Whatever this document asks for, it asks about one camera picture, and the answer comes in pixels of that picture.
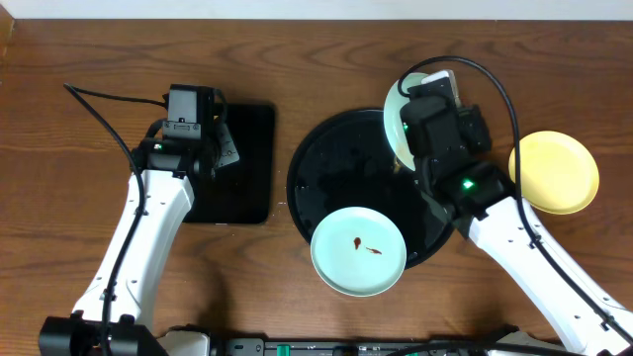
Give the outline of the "yellow plate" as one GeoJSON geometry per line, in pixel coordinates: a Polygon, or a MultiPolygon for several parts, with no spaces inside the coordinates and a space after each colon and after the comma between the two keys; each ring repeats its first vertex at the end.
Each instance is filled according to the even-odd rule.
{"type": "Polygon", "coordinates": [[[508,173],[521,181],[521,194],[532,207],[553,215],[586,208],[599,188],[597,164],[575,138],[559,132],[531,133],[508,159],[508,173]]]}

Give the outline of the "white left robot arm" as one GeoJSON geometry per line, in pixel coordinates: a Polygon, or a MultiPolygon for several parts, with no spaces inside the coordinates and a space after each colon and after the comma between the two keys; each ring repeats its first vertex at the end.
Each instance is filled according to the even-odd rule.
{"type": "Polygon", "coordinates": [[[228,126],[158,121],[135,149],[126,204],[107,252],[68,317],[48,317],[44,355],[214,355],[209,332],[151,331],[158,284],[176,233],[197,207],[206,174],[236,163],[228,126]]]}

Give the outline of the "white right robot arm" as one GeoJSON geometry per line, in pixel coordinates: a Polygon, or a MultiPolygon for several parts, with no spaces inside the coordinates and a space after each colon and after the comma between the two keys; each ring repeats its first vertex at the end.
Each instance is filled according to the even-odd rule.
{"type": "Polygon", "coordinates": [[[478,107],[432,92],[397,94],[385,109],[393,150],[413,169],[434,214],[505,270],[568,351],[631,354],[631,311],[562,248],[518,195],[518,184],[479,159],[492,141],[478,107]]]}

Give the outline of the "mint plate with sauce smear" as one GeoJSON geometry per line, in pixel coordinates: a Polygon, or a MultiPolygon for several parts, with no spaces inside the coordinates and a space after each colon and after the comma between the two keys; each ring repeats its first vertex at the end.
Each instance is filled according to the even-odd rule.
{"type": "Polygon", "coordinates": [[[401,108],[409,102],[398,90],[399,80],[390,88],[383,110],[383,125],[388,144],[400,165],[410,171],[415,170],[413,155],[407,144],[404,124],[401,119],[401,108]]]}

